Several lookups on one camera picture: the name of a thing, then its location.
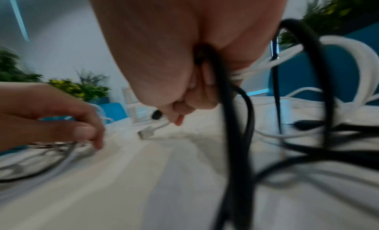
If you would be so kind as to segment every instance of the green plant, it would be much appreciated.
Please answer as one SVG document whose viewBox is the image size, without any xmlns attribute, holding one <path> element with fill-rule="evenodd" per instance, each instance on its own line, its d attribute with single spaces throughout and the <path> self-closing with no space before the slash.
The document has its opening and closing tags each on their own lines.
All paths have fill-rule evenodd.
<svg viewBox="0 0 379 230">
<path fill-rule="evenodd" d="M 106 80 L 108 76 L 103 74 L 94 74 L 91 71 L 86 71 L 82 69 L 80 72 L 76 71 L 81 83 L 91 83 L 93 85 L 98 85 L 100 82 Z"/>
<path fill-rule="evenodd" d="M 322 36 L 334 34 L 345 23 L 377 10 L 377 0 L 309 0 L 302 21 Z M 279 43 L 291 46 L 297 41 L 290 33 L 283 32 Z"/>
<path fill-rule="evenodd" d="M 106 97 L 110 88 L 97 86 L 92 83 L 74 83 L 71 79 L 50 79 L 48 84 L 84 101 Z"/>
<path fill-rule="evenodd" d="M 41 82 L 41 74 L 26 74 L 17 68 L 19 56 L 0 49 L 0 82 Z"/>
</svg>

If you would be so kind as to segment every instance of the table surface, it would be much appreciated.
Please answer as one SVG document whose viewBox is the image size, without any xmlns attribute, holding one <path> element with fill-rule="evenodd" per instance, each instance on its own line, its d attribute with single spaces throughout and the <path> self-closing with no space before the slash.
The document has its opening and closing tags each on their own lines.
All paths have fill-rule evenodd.
<svg viewBox="0 0 379 230">
<path fill-rule="evenodd" d="M 252 98 L 256 128 L 276 133 L 273 99 Z M 240 121 L 246 107 L 236 100 Z M 289 123 L 318 119 L 320 103 L 283 100 Z M 359 110 L 353 123 L 376 125 L 379 107 Z M 168 126 L 140 141 L 128 119 L 108 126 L 106 145 L 94 156 L 10 203 L 0 205 L 1 230 L 209 229 L 225 188 L 220 109 L 197 111 L 183 126 Z M 319 136 L 291 140 L 314 145 Z M 340 149 L 377 149 L 375 138 Z M 278 141 L 254 135 L 255 169 L 282 159 Z M 337 163 L 299 166 L 273 175 L 256 192 L 255 229 L 379 229 L 379 174 Z"/>
</svg>

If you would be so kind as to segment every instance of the blue wall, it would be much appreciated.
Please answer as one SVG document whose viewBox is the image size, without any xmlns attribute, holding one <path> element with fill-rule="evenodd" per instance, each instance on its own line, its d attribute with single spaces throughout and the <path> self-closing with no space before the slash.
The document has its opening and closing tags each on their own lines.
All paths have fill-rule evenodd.
<svg viewBox="0 0 379 230">
<path fill-rule="evenodd" d="M 379 53 L 379 23 L 346 35 L 373 48 Z M 332 77 L 336 96 L 344 102 L 351 102 L 356 94 L 359 73 L 353 57 L 344 49 L 337 46 L 324 46 L 327 59 L 332 68 Z M 302 87 L 319 87 L 311 68 L 308 56 L 301 53 L 279 66 L 280 95 L 284 96 Z M 268 96 L 273 96 L 272 80 L 269 80 Z M 295 96 L 309 100 L 321 100 L 321 94 L 316 92 L 302 92 Z M 379 105 L 379 101 L 370 104 Z"/>
</svg>

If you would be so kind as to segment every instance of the fingernail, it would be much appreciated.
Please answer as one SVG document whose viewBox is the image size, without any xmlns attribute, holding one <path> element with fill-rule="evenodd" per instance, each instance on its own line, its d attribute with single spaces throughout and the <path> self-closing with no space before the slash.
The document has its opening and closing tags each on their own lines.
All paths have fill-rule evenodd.
<svg viewBox="0 0 379 230">
<path fill-rule="evenodd" d="M 197 85 L 196 73 L 193 72 L 193 74 L 191 76 L 191 80 L 189 81 L 188 89 L 192 90 L 192 89 L 196 88 L 196 85 Z"/>
<path fill-rule="evenodd" d="M 78 126 L 72 132 L 72 138 L 75 141 L 84 141 L 94 138 L 96 129 L 94 127 Z"/>
<path fill-rule="evenodd" d="M 208 86 L 213 86 L 216 82 L 214 80 L 214 73 L 212 71 L 212 68 L 208 62 L 204 62 L 203 66 L 203 78 L 204 82 Z"/>
</svg>

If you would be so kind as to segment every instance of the hand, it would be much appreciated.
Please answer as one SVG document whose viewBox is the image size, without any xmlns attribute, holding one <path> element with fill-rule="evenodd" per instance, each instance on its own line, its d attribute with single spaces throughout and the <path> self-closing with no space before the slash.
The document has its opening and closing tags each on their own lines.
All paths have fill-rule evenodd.
<svg viewBox="0 0 379 230">
<path fill-rule="evenodd" d="M 53 116 L 76 121 L 39 121 Z M 94 141 L 102 148 L 104 126 L 95 109 L 50 85 L 0 83 L 0 151 L 33 142 Z"/>
<path fill-rule="evenodd" d="M 177 125 L 195 109 L 218 103 L 212 69 L 194 65 L 193 47 L 210 43 L 231 71 L 246 68 L 270 43 L 286 1 L 91 0 L 137 98 Z"/>
</svg>

